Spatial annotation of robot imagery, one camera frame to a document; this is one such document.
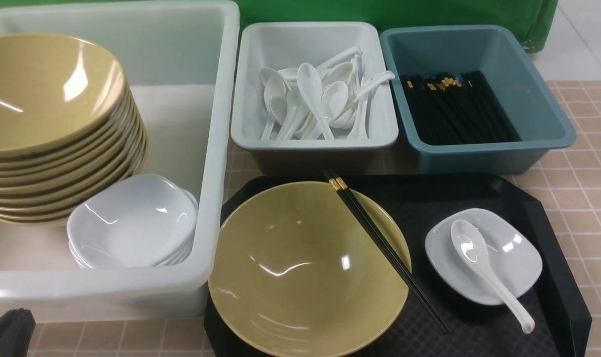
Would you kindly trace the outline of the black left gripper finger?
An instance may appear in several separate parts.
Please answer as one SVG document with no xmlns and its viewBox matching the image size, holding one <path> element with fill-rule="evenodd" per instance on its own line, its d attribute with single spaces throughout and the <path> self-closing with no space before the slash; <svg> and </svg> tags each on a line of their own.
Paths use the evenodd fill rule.
<svg viewBox="0 0 601 357">
<path fill-rule="evenodd" d="M 0 357 L 26 357 L 36 325 L 28 309 L 8 310 L 0 317 Z"/>
</svg>

